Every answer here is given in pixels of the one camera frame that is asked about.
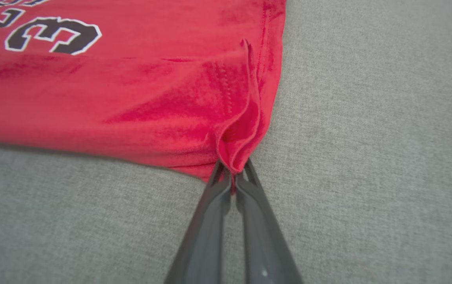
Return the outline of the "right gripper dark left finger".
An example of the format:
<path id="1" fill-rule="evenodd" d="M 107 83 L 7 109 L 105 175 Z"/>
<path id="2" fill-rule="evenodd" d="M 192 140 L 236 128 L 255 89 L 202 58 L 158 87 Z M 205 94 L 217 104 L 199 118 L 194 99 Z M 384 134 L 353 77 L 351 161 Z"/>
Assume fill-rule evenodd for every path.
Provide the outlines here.
<path id="1" fill-rule="evenodd" d="M 164 284 L 221 284 L 224 216 L 232 177 L 220 160 L 197 204 Z"/>

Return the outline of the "red and white garment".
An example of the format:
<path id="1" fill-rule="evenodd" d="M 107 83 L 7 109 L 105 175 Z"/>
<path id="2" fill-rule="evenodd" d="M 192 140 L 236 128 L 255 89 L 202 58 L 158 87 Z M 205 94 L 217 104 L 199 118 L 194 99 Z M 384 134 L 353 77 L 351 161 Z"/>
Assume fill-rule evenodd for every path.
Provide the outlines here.
<path id="1" fill-rule="evenodd" d="M 0 0 L 0 144 L 240 173 L 271 122 L 286 6 Z"/>

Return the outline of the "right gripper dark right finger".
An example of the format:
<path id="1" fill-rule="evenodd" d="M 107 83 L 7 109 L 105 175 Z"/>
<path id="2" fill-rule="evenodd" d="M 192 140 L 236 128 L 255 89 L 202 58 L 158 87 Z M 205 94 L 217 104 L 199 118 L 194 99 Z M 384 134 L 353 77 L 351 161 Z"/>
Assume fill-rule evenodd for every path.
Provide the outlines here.
<path id="1" fill-rule="evenodd" d="M 242 214 L 246 284 L 303 284 L 251 159 L 235 175 Z"/>

